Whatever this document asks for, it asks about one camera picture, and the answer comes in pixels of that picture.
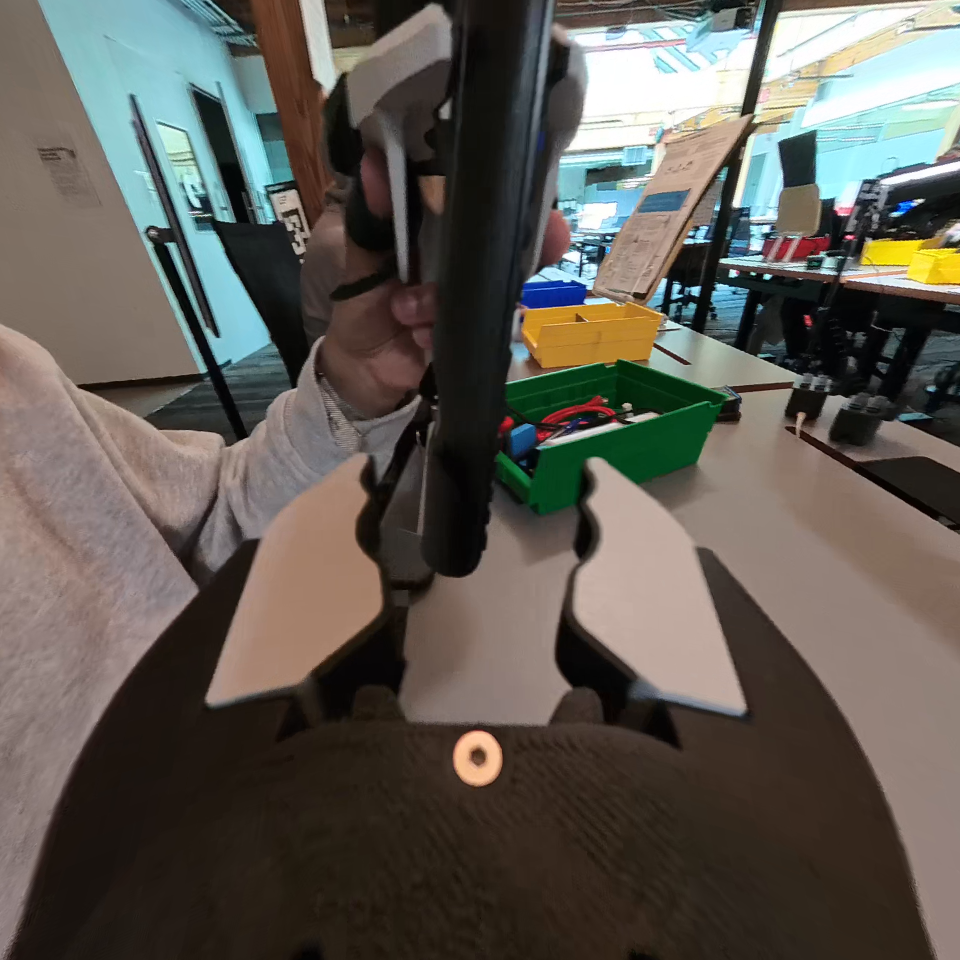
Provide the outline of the person's left hand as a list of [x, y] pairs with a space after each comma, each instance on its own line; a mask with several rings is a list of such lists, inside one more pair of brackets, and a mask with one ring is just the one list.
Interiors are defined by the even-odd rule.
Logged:
[[[392, 225], [386, 159], [373, 149], [359, 166], [360, 187], [374, 218]], [[570, 246], [570, 227], [550, 212], [540, 266], [556, 263]], [[371, 251], [344, 235], [342, 281], [354, 283], [379, 272], [390, 251]], [[329, 387], [361, 420], [386, 417], [408, 402], [419, 386], [432, 350], [437, 284], [404, 285], [389, 279], [336, 302], [318, 348], [317, 369]]]

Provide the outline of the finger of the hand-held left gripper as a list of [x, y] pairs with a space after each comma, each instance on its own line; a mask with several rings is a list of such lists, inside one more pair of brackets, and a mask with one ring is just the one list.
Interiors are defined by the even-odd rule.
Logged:
[[350, 125], [365, 152], [378, 150], [387, 163], [402, 282], [438, 281], [452, 46], [450, 15], [428, 4], [374, 42], [345, 78]]
[[529, 203], [529, 274], [535, 274], [545, 263], [547, 225], [559, 196], [560, 160], [580, 127], [587, 83], [585, 52], [563, 27], [553, 26], [534, 141]]

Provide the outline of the wooden pillar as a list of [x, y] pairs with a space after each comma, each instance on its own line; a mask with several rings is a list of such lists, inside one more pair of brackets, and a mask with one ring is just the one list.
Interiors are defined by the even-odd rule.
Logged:
[[325, 207], [330, 173], [323, 156], [325, 95], [314, 77], [302, 4], [251, 1], [249, 6], [288, 160], [307, 224], [313, 226]]

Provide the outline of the dark framed glass door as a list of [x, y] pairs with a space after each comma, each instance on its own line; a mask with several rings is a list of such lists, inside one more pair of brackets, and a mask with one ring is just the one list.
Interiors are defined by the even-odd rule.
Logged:
[[173, 238], [172, 243], [177, 248], [180, 262], [185, 270], [189, 288], [198, 308], [198, 315], [206, 329], [218, 338], [220, 336], [220, 329], [210, 308], [206, 290], [197, 270], [193, 253], [187, 242], [181, 219], [176, 210], [173, 194], [163, 173], [162, 164], [154, 148], [138, 97], [136, 94], [131, 93], [128, 95], [128, 101], [131, 111], [131, 125], [144, 161], [150, 171], [154, 187], [156, 188], [160, 206], [166, 217], [169, 232]]

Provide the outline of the small black panel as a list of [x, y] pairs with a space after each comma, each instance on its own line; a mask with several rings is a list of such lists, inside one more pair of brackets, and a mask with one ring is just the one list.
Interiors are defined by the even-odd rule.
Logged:
[[782, 189], [815, 185], [817, 181], [817, 130], [811, 129], [777, 143]]

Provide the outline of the black remote control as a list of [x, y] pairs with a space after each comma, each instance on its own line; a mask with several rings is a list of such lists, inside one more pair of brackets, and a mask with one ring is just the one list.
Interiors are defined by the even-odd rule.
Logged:
[[554, 8], [460, 2], [454, 18], [420, 534], [427, 567], [449, 578], [486, 547], [511, 326], [540, 258]]

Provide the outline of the green plastic bin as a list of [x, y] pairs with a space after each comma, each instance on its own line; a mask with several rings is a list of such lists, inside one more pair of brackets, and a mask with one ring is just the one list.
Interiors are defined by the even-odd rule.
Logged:
[[595, 419], [656, 411], [660, 417], [596, 438], [583, 438], [522, 461], [497, 455], [496, 477], [513, 498], [538, 515], [575, 504], [583, 467], [592, 458], [608, 462], [634, 483], [672, 474], [696, 464], [716, 423], [722, 397], [713, 389], [631, 362], [576, 366], [518, 379], [506, 386], [508, 416], [548, 432], [547, 418], [561, 411], [553, 431], [604, 409]]

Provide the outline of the red plastic bin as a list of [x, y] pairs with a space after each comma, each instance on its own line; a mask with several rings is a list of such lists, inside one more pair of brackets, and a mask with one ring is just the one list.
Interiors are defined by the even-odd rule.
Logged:
[[764, 240], [761, 257], [772, 262], [807, 261], [831, 249], [831, 237], [774, 235]]

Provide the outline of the yellow plastic bin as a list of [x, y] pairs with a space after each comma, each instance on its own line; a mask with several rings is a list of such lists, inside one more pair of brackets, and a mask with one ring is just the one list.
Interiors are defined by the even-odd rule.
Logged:
[[862, 247], [860, 264], [870, 269], [906, 269], [919, 252], [929, 247], [930, 241], [924, 239], [871, 238]]
[[529, 308], [523, 314], [521, 338], [544, 370], [644, 362], [664, 321], [664, 314], [638, 304]]
[[918, 249], [908, 265], [907, 280], [926, 285], [959, 286], [959, 247]]

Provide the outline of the printed marker tag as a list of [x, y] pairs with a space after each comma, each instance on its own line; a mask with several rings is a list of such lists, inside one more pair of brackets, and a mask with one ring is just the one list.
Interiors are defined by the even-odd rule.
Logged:
[[275, 220], [287, 231], [294, 255], [303, 263], [311, 231], [297, 183], [288, 180], [269, 184], [266, 195]]

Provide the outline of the black charger dock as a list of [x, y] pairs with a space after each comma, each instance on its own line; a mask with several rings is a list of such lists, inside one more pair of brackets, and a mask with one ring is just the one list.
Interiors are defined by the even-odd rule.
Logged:
[[845, 399], [827, 438], [835, 445], [866, 447], [876, 438], [881, 425], [898, 414], [897, 405], [885, 395], [861, 391]]
[[790, 392], [784, 417], [787, 421], [801, 420], [813, 423], [819, 419], [827, 398], [834, 390], [834, 379], [830, 376], [809, 371], [802, 374]]

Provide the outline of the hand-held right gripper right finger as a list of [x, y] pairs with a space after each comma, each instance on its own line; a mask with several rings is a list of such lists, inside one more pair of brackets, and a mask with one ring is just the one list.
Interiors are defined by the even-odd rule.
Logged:
[[698, 549], [656, 498], [609, 462], [583, 464], [582, 556], [561, 624], [606, 669], [615, 700], [722, 716], [749, 707]]

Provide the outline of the brown document board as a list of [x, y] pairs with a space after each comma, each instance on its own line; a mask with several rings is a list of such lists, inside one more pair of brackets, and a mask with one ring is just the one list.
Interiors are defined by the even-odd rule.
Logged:
[[681, 246], [692, 218], [731, 156], [753, 114], [671, 140], [663, 158], [599, 267], [594, 295], [618, 304], [647, 304]]

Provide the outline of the paper wall notice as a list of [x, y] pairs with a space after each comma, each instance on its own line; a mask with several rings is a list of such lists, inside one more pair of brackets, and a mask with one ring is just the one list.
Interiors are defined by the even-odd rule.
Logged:
[[101, 199], [77, 151], [66, 145], [37, 146], [39, 160], [57, 195], [78, 210], [93, 210]]

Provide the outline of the black desk mat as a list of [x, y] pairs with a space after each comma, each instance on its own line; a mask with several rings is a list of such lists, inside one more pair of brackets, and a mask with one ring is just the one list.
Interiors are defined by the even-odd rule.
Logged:
[[959, 472], [928, 457], [860, 462], [855, 471], [948, 529], [959, 531]]

